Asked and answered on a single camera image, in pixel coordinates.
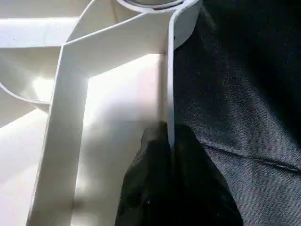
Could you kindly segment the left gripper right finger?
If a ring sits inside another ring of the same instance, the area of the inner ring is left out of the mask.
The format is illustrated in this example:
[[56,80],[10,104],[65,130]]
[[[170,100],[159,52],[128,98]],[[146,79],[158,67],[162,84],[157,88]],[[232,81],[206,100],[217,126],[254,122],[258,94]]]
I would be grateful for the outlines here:
[[181,223],[186,226],[244,224],[226,179],[186,125],[175,127],[173,158]]

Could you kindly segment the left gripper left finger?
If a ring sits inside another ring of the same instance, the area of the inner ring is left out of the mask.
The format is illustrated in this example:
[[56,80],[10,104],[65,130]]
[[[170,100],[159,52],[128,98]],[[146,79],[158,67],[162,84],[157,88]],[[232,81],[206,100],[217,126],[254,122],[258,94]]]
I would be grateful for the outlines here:
[[115,225],[172,225],[173,185],[167,124],[159,121],[143,132],[141,147],[125,173]]

